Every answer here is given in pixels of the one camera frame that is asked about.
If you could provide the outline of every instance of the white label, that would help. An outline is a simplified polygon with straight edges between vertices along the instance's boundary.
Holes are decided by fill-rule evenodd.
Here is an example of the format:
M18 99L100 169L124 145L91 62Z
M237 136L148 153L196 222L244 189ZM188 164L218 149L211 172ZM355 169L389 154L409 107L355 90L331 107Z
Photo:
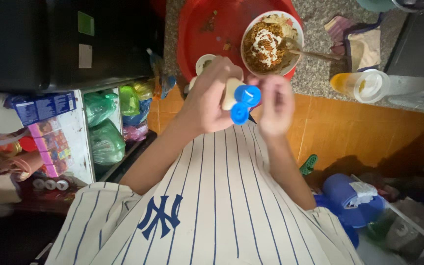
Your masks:
M93 47L91 45L79 45L78 68L92 68Z
M27 103L20 103L20 104L16 104L15 106L27 106L27 105L32 105L34 104L33 102L27 102Z

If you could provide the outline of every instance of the orange tiled wall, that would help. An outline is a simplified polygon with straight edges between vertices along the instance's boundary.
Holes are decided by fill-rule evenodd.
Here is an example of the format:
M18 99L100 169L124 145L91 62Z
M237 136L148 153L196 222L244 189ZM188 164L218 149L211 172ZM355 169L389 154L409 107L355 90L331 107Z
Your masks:
M148 114L150 129L161 133L182 104L177 87L166 99L154 101ZM387 177L403 177L424 165L422 113L304 95L295 95L295 104L287 138L299 165L309 155L318 155L313 174L317 179L333 171L374 168ZM260 108L252 112L256 120L259 112Z

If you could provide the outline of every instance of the blue bottle cap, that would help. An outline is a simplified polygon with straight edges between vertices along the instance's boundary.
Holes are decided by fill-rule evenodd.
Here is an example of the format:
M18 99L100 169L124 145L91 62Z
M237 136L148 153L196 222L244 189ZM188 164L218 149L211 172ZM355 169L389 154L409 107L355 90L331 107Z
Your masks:
M248 107L243 102L239 102L233 105L232 110L230 111L230 117L232 121L237 125L244 124L248 117L250 116L250 111Z
M243 102L248 107L256 106L261 100L261 91L254 85L241 85L234 93L237 102Z

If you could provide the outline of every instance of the white baseball jersey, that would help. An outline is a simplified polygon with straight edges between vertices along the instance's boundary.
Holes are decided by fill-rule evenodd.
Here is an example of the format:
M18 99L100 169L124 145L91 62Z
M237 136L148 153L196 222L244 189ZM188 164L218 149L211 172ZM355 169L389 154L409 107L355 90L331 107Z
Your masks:
M268 167L254 123L200 135L143 196L79 190L46 264L363 264L338 218L302 210Z

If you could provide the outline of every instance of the red tray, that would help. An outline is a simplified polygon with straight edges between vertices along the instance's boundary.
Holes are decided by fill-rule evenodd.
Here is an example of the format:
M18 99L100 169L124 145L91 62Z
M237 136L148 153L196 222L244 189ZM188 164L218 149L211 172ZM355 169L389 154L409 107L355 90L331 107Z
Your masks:
M187 0L179 18L177 61L187 81L196 76L196 62L204 54L229 57L240 66L244 76L250 72L245 68L240 55L243 33L250 22L264 12L279 10L293 15L300 25L302 21L290 0ZM213 32L205 31L209 19L214 16ZM224 50L225 43L231 47ZM291 79L295 68L285 77Z

